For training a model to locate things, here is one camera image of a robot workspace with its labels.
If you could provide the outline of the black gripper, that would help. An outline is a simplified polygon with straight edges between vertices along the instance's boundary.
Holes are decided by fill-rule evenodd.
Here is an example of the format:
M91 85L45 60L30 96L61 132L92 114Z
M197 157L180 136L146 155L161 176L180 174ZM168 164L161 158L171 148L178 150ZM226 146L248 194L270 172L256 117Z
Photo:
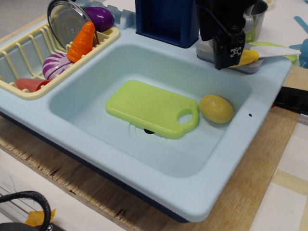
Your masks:
M197 0L201 39L213 39L214 66L221 70L238 65L245 46L245 33L253 27L256 0Z

